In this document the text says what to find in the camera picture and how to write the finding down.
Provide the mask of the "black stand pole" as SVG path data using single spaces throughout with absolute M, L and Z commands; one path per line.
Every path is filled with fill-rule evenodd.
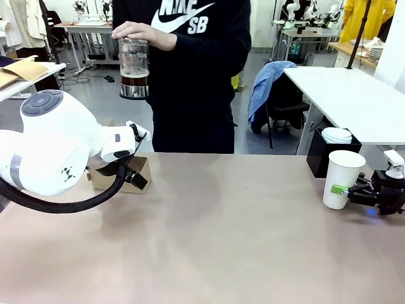
M 348 70 L 352 69 L 352 64 L 354 63 L 354 59 L 356 57 L 356 52 L 358 51 L 359 43 L 360 43 L 360 40 L 362 39 L 363 32 L 365 30 L 365 25 L 366 25 L 366 22 L 368 19 L 368 13 L 370 11 L 371 1 L 372 0 L 367 0 L 365 10 L 364 10 L 364 15 L 363 15 L 363 18 L 361 19 L 361 25 L 359 28 L 359 32 L 358 32 L 348 65 L 346 66 L 346 69 L 348 69 Z

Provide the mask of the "tall white paper cup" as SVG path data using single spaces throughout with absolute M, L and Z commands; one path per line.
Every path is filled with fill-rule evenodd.
M 333 151 L 328 157 L 329 163 L 323 193 L 323 203 L 328 208 L 341 210 L 345 207 L 347 200 L 343 203 L 331 203 L 331 187 L 333 185 L 354 186 L 360 170 L 366 164 L 366 160 L 360 154 L 347 150 Z

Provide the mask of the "background white robot arms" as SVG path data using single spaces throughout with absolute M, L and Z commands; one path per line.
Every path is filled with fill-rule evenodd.
M 332 28 L 337 26 L 344 10 L 345 0 L 329 0 L 329 7 L 321 11 L 322 0 L 285 0 L 281 7 L 280 19 L 305 22 L 310 27 Z

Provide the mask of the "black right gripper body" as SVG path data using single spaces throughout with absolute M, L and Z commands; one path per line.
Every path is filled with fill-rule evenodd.
M 380 215 L 405 213 L 405 179 L 395 179 L 383 170 L 375 170 L 366 193 L 374 197 Z

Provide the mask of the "brown cardboard cup carrier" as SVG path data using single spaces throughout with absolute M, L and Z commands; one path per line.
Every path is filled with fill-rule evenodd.
M 145 156 L 137 156 L 135 154 L 144 141 L 136 142 L 133 130 L 126 126 L 126 123 L 122 126 L 116 126 L 112 121 L 110 121 L 107 126 L 99 124 L 98 131 L 103 145 L 96 155 L 100 155 L 101 158 L 108 163 L 120 160 L 125 169 L 125 173 L 127 170 L 137 171 L 148 180 L 148 184 L 143 191 L 125 181 L 120 191 L 125 193 L 144 194 L 151 182 L 149 162 Z M 102 190 L 109 188 L 116 178 L 115 175 L 103 176 L 95 170 L 89 170 L 88 163 L 87 177 L 92 183 L 93 188 Z

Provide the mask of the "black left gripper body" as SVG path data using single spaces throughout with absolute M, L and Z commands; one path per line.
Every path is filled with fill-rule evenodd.
M 120 160 L 115 160 L 111 163 L 104 161 L 100 155 L 95 155 L 88 160 L 88 169 L 95 170 L 103 176 L 114 176 L 120 174 L 122 167 Z

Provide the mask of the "stack of white bowls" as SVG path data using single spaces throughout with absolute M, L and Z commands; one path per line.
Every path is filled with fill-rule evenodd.
M 369 51 L 369 60 L 376 62 L 380 59 L 385 43 L 378 37 L 374 37 L 369 43 L 367 43 L 366 48 Z

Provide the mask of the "person in black hoodie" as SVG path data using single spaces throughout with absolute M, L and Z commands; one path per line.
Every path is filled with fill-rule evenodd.
M 145 23 L 170 34 L 221 41 L 227 64 L 199 65 L 149 44 L 152 145 L 160 153 L 232 154 L 232 77 L 251 50 L 251 0 L 113 0 L 113 30 Z

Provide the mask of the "background robot on workbench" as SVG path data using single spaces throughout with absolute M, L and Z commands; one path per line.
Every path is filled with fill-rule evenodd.
M 73 0 L 77 25 L 102 26 L 112 21 L 113 0 Z

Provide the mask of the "glass jar with dark drink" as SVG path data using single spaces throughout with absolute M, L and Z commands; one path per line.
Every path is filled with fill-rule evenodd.
M 124 99 L 149 97 L 149 45 L 147 41 L 123 38 L 118 41 L 121 89 Z

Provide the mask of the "stack of white cup lids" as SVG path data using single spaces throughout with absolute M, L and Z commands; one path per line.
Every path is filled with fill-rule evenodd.
M 351 132 L 336 127 L 327 127 L 323 129 L 321 136 L 330 144 L 350 144 L 352 142 Z

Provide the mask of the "black chair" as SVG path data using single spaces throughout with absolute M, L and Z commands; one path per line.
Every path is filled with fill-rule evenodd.
M 265 110 L 270 148 L 273 149 L 272 130 L 287 127 L 303 129 L 304 112 L 309 110 L 309 104 L 303 101 L 303 93 L 298 86 L 283 73 L 272 83 Z

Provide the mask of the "cream hanging coat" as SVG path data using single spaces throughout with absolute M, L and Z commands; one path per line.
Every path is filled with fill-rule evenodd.
M 29 35 L 44 40 L 47 37 L 46 24 L 42 17 L 39 0 L 23 0 L 26 7 L 27 28 Z

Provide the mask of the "blue jacket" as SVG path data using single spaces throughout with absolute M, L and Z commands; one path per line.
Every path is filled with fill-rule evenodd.
M 264 65 L 257 74 L 250 94 L 247 122 L 255 121 L 255 114 L 264 105 L 270 95 L 273 83 L 278 80 L 286 68 L 297 68 L 291 61 L 273 61 Z

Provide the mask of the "large white table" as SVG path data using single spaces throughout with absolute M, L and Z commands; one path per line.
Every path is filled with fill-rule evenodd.
M 309 99 L 297 154 L 321 113 L 363 145 L 390 146 L 405 156 L 405 94 L 358 69 L 298 67 L 284 73 Z

